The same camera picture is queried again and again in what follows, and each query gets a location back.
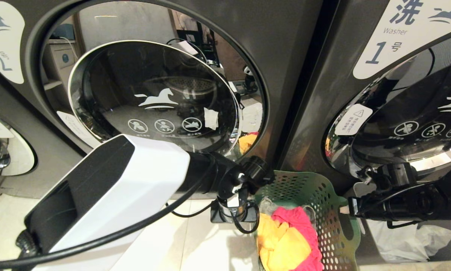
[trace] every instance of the white floor tile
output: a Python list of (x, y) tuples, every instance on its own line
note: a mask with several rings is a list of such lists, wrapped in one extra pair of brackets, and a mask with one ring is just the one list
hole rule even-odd
[[(191, 213), (210, 203), (197, 199)], [(189, 219), (181, 271), (257, 271), (258, 257), (252, 235), (233, 224), (210, 223), (210, 211)]]
[[(180, 205), (176, 212), (187, 215), (190, 201)], [(173, 214), (146, 227), (129, 247), (112, 271), (167, 270), (179, 271), (186, 239), (188, 220)]]
[(20, 253), (15, 240), (24, 230), (24, 216), (39, 199), (25, 199), (9, 195), (0, 196), (0, 260), (15, 259)]
[(451, 271), (451, 261), (417, 263), (417, 271)]
[(381, 264), (360, 266), (360, 271), (417, 271), (415, 264)]

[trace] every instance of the black and white device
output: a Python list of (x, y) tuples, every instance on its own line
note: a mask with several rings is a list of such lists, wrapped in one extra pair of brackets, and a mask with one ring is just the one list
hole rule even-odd
[[(259, 210), (249, 196), (273, 180), (274, 172), (256, 156), (237, 164), (121, 134), (89, 153), (30, 211), (16, 241), (19, 259), (0, 262), (0, 269), (110, 270), (144, 227), (194, 193), (217, 193), (208, 206), (212, 222), (252, 233)], [(167, 205), (174, 193), (180, 198)], [(254, 226), (245, 230), (240, 222)]]
[[(425, 220), (451, 220), (451, 171), (440, 180), (417, 183), (418, 174), (409, 163), (390, 163), (374, 171), (358, 172), (374, 192), (350, 197), (349, 213), (358, 218), (387, 221), (388, 228), (400, 228)], [(393, 225), (393, 221), (409, 221)]]

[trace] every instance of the warning icon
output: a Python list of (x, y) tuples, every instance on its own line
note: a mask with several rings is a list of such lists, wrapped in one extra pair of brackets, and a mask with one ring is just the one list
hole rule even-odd
[(363, 113), (364, 113), (364, 110), (360, 110), (360, 111), (354, 113), (353, 115), (361, 118), (363, 116)]

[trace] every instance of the perforated basket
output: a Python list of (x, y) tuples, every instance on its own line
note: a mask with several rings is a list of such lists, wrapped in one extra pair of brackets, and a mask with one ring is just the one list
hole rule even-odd
[[(275, 171), (274, 184), (256, 193), (256, 202), (265, 196), (286, 208), (309, 205), (315, 211), (319, 249), (324, 270), (357, 271), (355, 252), (360, 244), (360, 227), (356, 218), (348, 217), (341, 225), (339, 207), (347, 199), (337, 196), (329, 180), (317, 173)], [(343, 229), (347, 230), (346, 238)]]

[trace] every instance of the gray metal panel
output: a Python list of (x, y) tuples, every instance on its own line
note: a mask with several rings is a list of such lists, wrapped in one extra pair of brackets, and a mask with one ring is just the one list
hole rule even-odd
[[(89, 151), (50, 109), (40, 87), (38, 50), (42, 35), (59, 13), (77, 0), (9, 1), (25, 18), (21, 55), (26, 71), (25, 84), (14, 85), (38, 110), (82, 149)], [(322, 1), (301, 2), (282, 0), (210, 1), (171, 0), (150, 1), (184, 11), (197, 17), (221, 36), (233, 40), (246, 52), (264, 79), (267, 91), (267, 125), (257, 146), (250, 152), (271, 161), (287, 108), (296, 86), (301, 66), (315, 27)]]
[(387, 0), (340, 2), (282, 153), (282, 170), (320, 173), (338, 194), (355, 182), (331, 168), (322, 141), (339, 110), (370, 81), (354, 78), (353, 67), (387, 4)]
[(30, 111), (0, 83), (0, 118), (11, 125), (35, 151), (37, 163), (29, 173), (5, 177), (0, 191), (6, 194), (40, 198), (82, 156)]

